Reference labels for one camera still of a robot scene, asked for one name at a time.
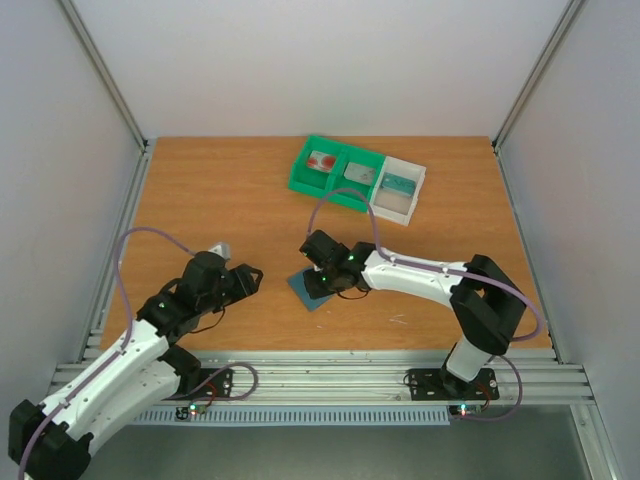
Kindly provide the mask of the white bin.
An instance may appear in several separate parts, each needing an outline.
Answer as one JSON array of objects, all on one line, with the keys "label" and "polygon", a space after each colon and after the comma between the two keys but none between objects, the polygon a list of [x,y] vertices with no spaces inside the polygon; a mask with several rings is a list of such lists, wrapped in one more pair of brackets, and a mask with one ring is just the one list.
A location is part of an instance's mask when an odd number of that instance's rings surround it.
[{"label": "white bin", "polygon": [[371,195],[374,215],[408,226],[426,173],[425,166],[386,156]]}]

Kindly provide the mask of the front aluminium rail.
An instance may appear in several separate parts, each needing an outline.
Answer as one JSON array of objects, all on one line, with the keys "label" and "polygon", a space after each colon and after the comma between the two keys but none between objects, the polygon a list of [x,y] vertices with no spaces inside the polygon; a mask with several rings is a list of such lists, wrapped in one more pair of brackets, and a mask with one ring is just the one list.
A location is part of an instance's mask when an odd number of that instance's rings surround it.
[{"label": "front aluminium rail", "polygon": [[[196,351],[205,368],[244,362],[259,376],[252,405],[407,405],[411,368],[439,367],[445,350]],[[562,363],[551,349],[512,349],[524,406],[595,403],[584,367]]]}]

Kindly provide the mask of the aluminium frame post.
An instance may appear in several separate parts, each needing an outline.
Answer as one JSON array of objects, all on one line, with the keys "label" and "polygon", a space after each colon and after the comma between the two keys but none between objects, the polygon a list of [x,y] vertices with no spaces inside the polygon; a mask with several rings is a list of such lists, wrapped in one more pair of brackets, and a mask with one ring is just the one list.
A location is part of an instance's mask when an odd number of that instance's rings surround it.
[{"label": "aluminium frame post", "polygon": [[99,80],[103,84],[122,120],[131,133],[135,143],[138,145],[139,149],[144,152],[148,145],[148,140],[145,138],[138,122],[135,120],[127,101],[121,93],[121,90],[100,53],[97,44],[82,19],[75,2],[71,0],[57,0],[56,4],[60,8],[71,30],[76,36],[80,47],[86,54]]},{"label": "aluminium frame post", "polygon": [[513,131],[586,4],[586,0],[570,0],[563,7],[558,20],[543,44],[511,108],[492,140],[491,145],[496,155],[500,153],[502,146]]}]

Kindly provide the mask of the right side aluminium rail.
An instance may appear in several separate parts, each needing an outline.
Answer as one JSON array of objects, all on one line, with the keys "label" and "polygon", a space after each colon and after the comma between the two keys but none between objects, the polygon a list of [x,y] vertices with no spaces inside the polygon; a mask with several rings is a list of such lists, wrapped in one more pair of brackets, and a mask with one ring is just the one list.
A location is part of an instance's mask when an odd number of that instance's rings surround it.
[{"label": "right side aluminium rail", "polygon": [[506,189],[506,193],[507,196],[509,198],[509,203],[511,205],[511,209],[513,212],[513,216],[515,219],[515,223],[516,223],[516,227],[518,230],[518,234],[522,243],[522,247],[523,247],[523,251],[524,251],[524,255],[528,264],[528,268],[529,268],[529,272],[530,272],[530,276],[534,285],[534,289],[535,289],[535,293],[536,293],[536,298],[537,298],[537,305],[538,305],[538,309],[539,312],[541,313],[542,319],[544,321],[544,327],[546,328],[546,332],[547,332],[547,337],[550,339],[551,342],[551,348],[554,351],[555,355],[556,355],[556,360],[559,363],[564,363],[564,358],[562,355],[562,349],[558,343],[558,340],[556,338],[554,329],[553,329],[553,325],[549,322],[549,318],[548,318],[548,309],[546,308],[545,305],[545,298],[544,298],[544,292],[541,289],[541,283],[540,280],[538,278],[537,272],[535,270],[535,265],[533,262],[533,257],[532,257],[532,253],[531,253],[531,249],[530,249],[530,245],[529,242],[526,238],[526,229],[525,229],[525,225],[523,223],[523,216],[522,216],[522,212],[521,212],[521,208],[519,207],[519,204],[517,202],[517,198],[516,198],[516,194],[515,194],[515,190],[514,187],[511,185],[510,183],[510,179],[509,179],[509,175],[507,172],[507,168],[506,168],[506,164],[505,161],[503,159],[502,153],[501,153],[501,149],[497,146],[492,145],[492,149],[493,149],[493,153],[494,156],[496,157],[496,162],[498,165],[498,168],[500,170],[501,176],[502,176],[502,180],[504,182],[504,186]]}]

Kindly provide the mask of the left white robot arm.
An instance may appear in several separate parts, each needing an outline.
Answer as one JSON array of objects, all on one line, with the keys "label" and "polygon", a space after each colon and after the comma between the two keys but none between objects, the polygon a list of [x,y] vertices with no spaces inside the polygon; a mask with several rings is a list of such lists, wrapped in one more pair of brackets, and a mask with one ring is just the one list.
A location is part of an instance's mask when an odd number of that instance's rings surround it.
[{"label": "left white robot arm", "polygon": [[233,374],[209,374],[179,340],[209,313],[259,290],[261,270],[226,267],[201,251],[178,278],[150,297],[122,335],[77,377],[40,403],[22,401],[10,414],[8,454],[21,479],[78,479],[101,446],[163,400],[229,400]]}]

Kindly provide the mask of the left aluminium frame post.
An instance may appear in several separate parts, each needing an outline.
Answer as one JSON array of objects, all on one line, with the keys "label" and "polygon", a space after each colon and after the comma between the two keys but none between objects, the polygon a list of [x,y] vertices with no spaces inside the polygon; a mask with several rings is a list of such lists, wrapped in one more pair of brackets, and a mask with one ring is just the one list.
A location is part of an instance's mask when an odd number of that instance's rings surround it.
[{"label": "left aluminium frame post", "polygon": [[76,36],[80,47],[86,54],[99,80],[103,84],[122,120],[131,133],[135,143],[138,145],[139,149],[144,152],[148,145],[148,140],[145,138],[138,122],[135,120],[127,101],[121,93],[121,90],[100,53],[97,44],[82,19],[75,2],[71,0],[57,0],[56,4],[60,8],[71,30]]}]

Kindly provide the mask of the left circuit board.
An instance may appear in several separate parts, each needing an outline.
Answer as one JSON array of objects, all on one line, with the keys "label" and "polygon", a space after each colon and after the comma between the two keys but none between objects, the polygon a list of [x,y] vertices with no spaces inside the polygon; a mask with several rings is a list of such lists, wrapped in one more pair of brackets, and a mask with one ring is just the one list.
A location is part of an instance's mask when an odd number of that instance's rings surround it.
[{"label": "left circuit board", "polygon": [[174,417],[177,421],[189,421],[193,418],[204,415],[206,412],[206,406],[190,404],[184,407],[177,407],[175,409]]}]

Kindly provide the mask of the green bin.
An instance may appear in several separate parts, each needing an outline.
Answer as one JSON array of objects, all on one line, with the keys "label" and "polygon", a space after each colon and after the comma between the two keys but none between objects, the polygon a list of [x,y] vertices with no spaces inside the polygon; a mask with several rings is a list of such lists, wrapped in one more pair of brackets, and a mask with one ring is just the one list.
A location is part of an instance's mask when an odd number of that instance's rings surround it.
[{"label": "green bin", "polygon": [[327,190],[339,190],[331,202],[358,211],[366,210],[386,157],[374,151],[344,145],[329,174]]},{"label": "green bin", "polygon": [[346,152],[347,146],[342,142],[316,135],[308,136],[292,164],[289,189],[312,197],[322,197],[329,191]]}]

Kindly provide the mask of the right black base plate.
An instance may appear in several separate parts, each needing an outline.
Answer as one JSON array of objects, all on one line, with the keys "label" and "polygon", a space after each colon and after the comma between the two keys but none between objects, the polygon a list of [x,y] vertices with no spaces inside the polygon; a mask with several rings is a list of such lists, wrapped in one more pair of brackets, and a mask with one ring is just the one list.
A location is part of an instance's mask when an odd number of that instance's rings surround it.
[{"label": "right black base plate", "polygon": [[498,400],[495,372],[482,368],[471,382],[458,379],[442,368],[409,369],[403,379],[412,401]]}]

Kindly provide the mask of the aluminium rail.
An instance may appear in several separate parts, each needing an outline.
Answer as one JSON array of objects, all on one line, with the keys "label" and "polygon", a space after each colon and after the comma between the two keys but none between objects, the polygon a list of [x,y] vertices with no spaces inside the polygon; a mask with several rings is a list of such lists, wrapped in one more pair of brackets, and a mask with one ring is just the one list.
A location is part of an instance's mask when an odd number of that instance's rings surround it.
[{"label": "aluminium rail", "polygon": [[[445,350],[196,351],[205,368],[244,362],[259,376],[252,405],[407,405],[411,368],[439,367]],[[595,403],[584,367],[562,363],[551,349],[512,349],[524,406]]]},{"label": "aluminium rail", "polygon": [[73,357],[73,363],[79,364],[85,360],[86,353],[90,349],[90,338],[93,332],[100,330],[108,321],[113,297],[117,289],[116,270],[120,265],[123,249],[121,246],[121,237],[134,223],[156,143],[156,139],[148,140],[134,165],[132,177],[126,187],[114,231],[111,235],[109,250],[103,262],[98,283],[90,301],[88,317],[85,326],[81,330],[82,335],[78,352]]},{"label": "aluminium rail", "polygon": [[501,176],[502,176],[502,180],[504,182],[504,186],[506,189],[506,193],[507,196],[509,198],[509,203],[511,205],[511,209],[513,212],[513,216],[515,219],[515,223],[516,223],[516,227],[518,230],[518,234],[522,243],[522,247],[523,247],[523,251],[524,251],[524,255],[528,264],[528,268],[529,268],[529,272],[530,272],[530,276],[534,285],[534,289],[535,289],[535,293],[536,293],[536,298],[537,298],[537,305],[538,305],[538,309],[539,312],[541,313],[542,319],[544,321],[544,327],[546,328],[546,332],[547,332],[547,337],[550,339],[551,342],[551,348],[554,351],[555,355],[556,355],[556,360],[559,363],[564,363],[564,358],[562,355],[562,349],[558,343],[558,340],[556,338],[554,329],[553,329],[553,325],[549,322],[549,318],[548,318],[548,309],[546,308],[545,305],[545,298],[544,298],[544,292],[541,289],[541,283],[540,280],[538,278],[537,272],[535,270],[535,265],[533,262],[533,257],[532,257],[532,253],[531,253],[531,249],[530,249],[530,245],[529,242],[526,238],[526,229],[525,229],[525,225],[523,223],[523,216],[522,216],[522,212],[521,212],[521,208],[519,207],[519,204],[517,202],[517,198],[516,198],[516,194],[515,194],[515,190],[514,187],[511,185],[510,183],[510,179],[509,179],[509,175],[507,172],[507,168],[506,168],[506,164],[505,161],[503,159],[502,153],[501,153],[501,149],[497,146],[492,145],[492,149],[493,149],[493,153],[494,156],[496,157],[496,162],[498,165],[498,168],[500,170]]}]

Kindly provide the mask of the teal card in bin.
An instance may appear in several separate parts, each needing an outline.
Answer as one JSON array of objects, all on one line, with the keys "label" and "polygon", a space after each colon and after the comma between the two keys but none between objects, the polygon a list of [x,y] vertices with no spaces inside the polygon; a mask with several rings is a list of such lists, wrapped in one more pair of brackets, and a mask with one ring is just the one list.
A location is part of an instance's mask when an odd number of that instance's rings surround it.
[{"label": "teal card in bin", "polygon": [[416,182],[393,173],[385,173],[380,188],[397,195],[412,197],[416,190]]}]

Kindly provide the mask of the grey flower card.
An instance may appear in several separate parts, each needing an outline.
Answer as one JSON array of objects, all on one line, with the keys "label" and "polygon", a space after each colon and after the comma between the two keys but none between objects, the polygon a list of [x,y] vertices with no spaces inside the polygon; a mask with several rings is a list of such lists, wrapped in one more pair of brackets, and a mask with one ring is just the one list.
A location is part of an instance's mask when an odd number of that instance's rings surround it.
[{"label": "grey flower card", "polygon": [[344,170],[344,178],[362,185],[371,186],[375,182],[376,169],[367,165],[349,162]]}]

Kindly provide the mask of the circuit board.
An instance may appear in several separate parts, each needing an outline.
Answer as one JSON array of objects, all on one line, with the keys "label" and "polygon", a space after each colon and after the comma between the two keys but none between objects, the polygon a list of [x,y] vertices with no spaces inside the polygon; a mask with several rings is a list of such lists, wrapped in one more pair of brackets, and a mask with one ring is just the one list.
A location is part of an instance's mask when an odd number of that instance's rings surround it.
[{"label": "circuit board", "polygon": [[190,404],[184,407],[177,407],[175,409],[174,417],[177,421],[189,421],[193,418],[204,415],[206,412],[206,406]]},{"label": "circuit board", "polygon": [[464,418],[470,416],[476,416],[481,414],[485,410],[484,405],[461,403],[457,405],[451,405],[449,407],[449,414],[452,417]]}]

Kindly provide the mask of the blue card holder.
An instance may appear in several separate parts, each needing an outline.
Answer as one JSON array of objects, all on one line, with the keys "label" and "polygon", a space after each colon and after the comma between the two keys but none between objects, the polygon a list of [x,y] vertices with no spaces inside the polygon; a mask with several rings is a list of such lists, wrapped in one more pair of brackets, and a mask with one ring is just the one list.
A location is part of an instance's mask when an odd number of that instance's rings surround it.
[{"label": "blue card holder", "polygon": [[287,284],[309,312],[319,309],[334,296],[324,284],[321,272],[313,267],[291,275],[287,278]]}]

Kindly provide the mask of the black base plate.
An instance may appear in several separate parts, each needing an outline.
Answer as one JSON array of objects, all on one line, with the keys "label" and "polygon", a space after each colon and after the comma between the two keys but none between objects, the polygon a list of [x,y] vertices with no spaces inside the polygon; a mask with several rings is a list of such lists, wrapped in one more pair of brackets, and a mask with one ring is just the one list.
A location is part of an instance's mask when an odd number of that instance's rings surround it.
[{"label": "black base plate", "polygon": [[482,368],[471,382],[458,379],[442,368],[409,369],[403,379],[412,401],[498,400],[495,372]]},{"label": "black base plate", "polygon": [[200,400],[208,399],[214,394],[216,397],[229,398],[233,386],[234,370],[223,369],[214,375],[217,369],[201,369],[199,373],[181,384],[178,391],[168,397],[168,400]]}]

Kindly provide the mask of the middle green bin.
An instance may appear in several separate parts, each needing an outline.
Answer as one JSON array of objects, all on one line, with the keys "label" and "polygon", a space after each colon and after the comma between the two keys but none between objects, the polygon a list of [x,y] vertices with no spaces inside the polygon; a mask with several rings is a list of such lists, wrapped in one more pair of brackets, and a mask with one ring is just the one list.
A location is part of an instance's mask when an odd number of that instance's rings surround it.
[{"label": "middle green bin", "polygon": [[344,145],[329,174],[327,190],[339,190],[331,202],[358,211],[366,210],[386,157],[374,151]]}]

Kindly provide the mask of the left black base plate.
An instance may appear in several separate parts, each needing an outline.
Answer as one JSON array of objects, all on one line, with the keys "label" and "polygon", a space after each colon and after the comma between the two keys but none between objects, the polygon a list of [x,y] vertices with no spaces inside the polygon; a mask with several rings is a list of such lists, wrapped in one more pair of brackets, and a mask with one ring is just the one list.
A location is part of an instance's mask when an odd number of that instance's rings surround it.
[{"label": "left black base plate", "polygon": [[208,399],[214,394],[216,397],[229,398],[233,386],[234,370],[223,369],[214,375],[217,369],[201,369],[199,373],[181,384],[178,391],[168,397],[168,400],[200,400]]}]

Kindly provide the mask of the right circuit board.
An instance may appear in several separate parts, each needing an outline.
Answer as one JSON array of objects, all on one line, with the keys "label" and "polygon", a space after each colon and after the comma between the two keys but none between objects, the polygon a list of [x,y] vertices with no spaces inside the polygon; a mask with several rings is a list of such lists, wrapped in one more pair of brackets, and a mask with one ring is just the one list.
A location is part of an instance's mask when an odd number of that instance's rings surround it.
[{"label": "right circuit board", "polygon": [[485,410],[484,405],[461,403],[457,405],[451,405],[449,407],[449,414],[452,417],[464,418],[470,416],[476,416],[481,414]]}]

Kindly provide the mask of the red circle card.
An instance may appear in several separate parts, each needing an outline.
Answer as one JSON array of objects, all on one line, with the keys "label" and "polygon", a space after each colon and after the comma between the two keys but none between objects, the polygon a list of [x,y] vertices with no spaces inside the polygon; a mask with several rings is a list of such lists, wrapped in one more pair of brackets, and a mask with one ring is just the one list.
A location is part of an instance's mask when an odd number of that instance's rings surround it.
[{"label": "red circle card", "polygon": [[335,155],[318,150],[312,150],[306,159],[306,166],[312,170],[330,173],[333,170],[336,161],[337,157]]}]

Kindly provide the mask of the left side aluminium rail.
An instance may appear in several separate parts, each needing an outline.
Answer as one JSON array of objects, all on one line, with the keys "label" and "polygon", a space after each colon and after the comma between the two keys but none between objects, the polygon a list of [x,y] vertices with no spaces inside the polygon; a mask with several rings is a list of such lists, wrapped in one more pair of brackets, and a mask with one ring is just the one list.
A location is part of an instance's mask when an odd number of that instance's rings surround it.
[{"label": "left side aluminium rail", "polygon": [[90,349],[90,338],[93,332],[100,330],[108,321],[113,297],[117,289],[116,270],[120,265],[123,249],[121,246],[121,237],[134,223],[156,143],[156,139],[148,140],[134,165],[132,177],[126,187],[114,231],[111,235],[109,250],[103,262],[98,283],[90,301],[88,317],[85,326],[81,330],[82,335],[78,352],[73,357],[73,363],[79,364],[85,360],[86,353]]}]

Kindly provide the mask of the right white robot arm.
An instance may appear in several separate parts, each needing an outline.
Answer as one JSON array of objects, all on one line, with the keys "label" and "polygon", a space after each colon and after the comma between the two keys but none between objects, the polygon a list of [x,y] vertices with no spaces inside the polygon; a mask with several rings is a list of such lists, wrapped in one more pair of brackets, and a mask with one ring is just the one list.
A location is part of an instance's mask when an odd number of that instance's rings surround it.
[{"label": "right white robot arm", "polygon": [[450,308],[461,338],[436,377],[436,388],[450,399],[470,392],[485,363],[506,353],[526,308],[520,290],[483,255],[467,263],[427,261],[368,242],[348,248],[322,230],[311,233],[300,252],[313,264],[303,273],[313,300],[355,288],[363,294],[399,292]]}]

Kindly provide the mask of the left green bin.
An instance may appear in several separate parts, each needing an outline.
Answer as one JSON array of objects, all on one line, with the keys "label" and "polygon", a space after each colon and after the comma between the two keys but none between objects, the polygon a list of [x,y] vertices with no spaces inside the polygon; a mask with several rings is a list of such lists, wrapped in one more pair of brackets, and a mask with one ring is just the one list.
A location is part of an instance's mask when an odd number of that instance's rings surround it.
[{"label": "left green bin", "polygon": [[289,189],[312,197],[322,197],[329,191],[346,152],[347,146],[342,142],[316,135],[308,136],[292,164]]}]

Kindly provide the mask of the right aluminium frame post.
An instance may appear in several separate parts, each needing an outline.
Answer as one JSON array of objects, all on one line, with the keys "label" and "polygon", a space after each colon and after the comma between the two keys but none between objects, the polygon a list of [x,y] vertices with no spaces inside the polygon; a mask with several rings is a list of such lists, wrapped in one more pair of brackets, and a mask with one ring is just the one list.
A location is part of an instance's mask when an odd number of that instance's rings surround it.
[{"label": "right aluminium frame post", "polygon": [[586,0],[570,0],[563,7],[558,20],[543,44],[511,108],[492,140],[491,145],[496,155],[500,153],[502,146],[513,131],[586,4]]}]

